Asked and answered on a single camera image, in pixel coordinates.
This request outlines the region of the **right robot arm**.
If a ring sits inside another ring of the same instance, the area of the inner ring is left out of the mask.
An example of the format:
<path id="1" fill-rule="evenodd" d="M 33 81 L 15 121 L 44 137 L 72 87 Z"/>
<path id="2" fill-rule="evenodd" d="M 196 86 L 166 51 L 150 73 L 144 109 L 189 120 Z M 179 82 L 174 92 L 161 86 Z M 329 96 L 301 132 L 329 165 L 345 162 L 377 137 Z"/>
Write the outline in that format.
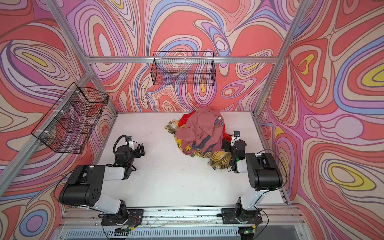
<path id="1" fill-rule="evenodd" d="M 251 189 L 238 198 L 235 207 L 222 208 L 218 217 L 225 225 L 262 223 L 259 205 L 264 197 L 283 186 L 283 177 L 271 153 L 246 153 L 243 140 L 223 140 L 223 149 L 231 154 L 230 171 L 246 174 Z"/>

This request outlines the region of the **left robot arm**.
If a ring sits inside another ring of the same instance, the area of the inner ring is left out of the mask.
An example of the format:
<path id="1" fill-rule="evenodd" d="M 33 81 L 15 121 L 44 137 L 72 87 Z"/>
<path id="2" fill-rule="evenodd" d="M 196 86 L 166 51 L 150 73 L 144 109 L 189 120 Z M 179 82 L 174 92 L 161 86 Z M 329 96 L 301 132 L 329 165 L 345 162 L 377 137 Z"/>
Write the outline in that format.
<path id="1" fill-rule="evenodd" d="M 99 213 L 101 225 L 127 226 L 129 230 L 142 224 L 143 210 L 129 211 L 124 200 L 116 199 L 103 190 L 110 181 L 125 181 L 132 172 L 135 159 L 145 156 L 145 148 L 131 136 L 120 136 L 113 146 L 114 163 L 79 165 L 71 172 L 59 194 L 63 205 L 84 207 Z"/>

